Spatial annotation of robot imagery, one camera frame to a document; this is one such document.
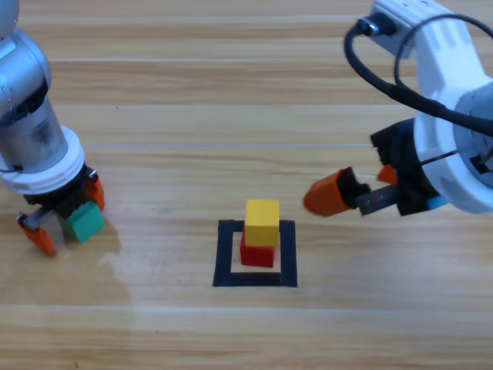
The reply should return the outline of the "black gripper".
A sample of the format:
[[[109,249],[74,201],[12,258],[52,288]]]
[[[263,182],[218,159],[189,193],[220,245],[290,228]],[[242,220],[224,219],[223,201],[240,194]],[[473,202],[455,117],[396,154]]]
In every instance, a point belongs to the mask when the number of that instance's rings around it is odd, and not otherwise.
[[[306,210],[330,217],[359,206],[361,214],[368,215],[396,205],[399,214],[407,216],[447,203],[431,185],[418,159],[413,119],[373,133],[371,142],[384,165],[377,180],[392,185],[370,192],[368,184],[358,182],[352,167],[341,169],[312,184],[303,198]]]
[[[97,171],[83,165],[82,169],[66,185],[57,190],[37,195],[25,195],[30,205],[39,205],[31,214],[21,212],[17,222],[25,236],[46,256],[55,255],[55,245],[49,234],[42,228],[42,221],[58,214],[67,219],[75,210],[91,200],[101,211],[105,208],[105,192]]]

